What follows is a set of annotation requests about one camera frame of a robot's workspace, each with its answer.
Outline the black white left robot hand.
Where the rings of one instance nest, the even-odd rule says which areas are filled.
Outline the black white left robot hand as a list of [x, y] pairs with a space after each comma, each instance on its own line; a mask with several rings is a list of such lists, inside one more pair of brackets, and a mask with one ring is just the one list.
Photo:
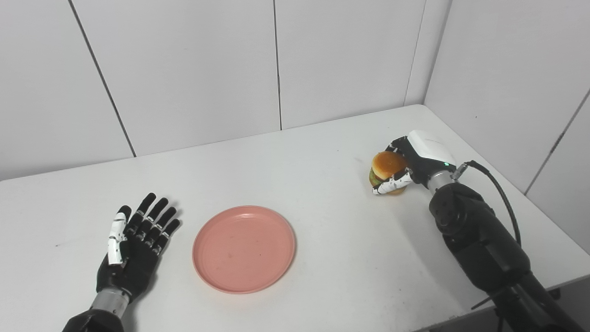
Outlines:
[[95, 290], [122, 291], [130, 302], [146, 292], [171, 236], [181, 222], [166, 197], [149, 193], [132, 211], [121, 206], [110, 226], [107, 253], [97, 272]]

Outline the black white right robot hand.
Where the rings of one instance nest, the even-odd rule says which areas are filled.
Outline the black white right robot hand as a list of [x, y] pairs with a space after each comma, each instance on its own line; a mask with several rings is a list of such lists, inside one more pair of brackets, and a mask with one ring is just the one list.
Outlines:
[[412, 130], [390, 143], [381, 157], [394, 157], [398, 162], [398, 169], [387, 175], [379, 160], [379, 165], [372, 164], [371, 174], [377, 181], [372, 187], [375, 195], [399, 192], [410, 183], [423, 185], [432, 194], [440, 188], [451, 184], [451, 175], [457, 170], [456, 162], [444, 143], [423, 130]]

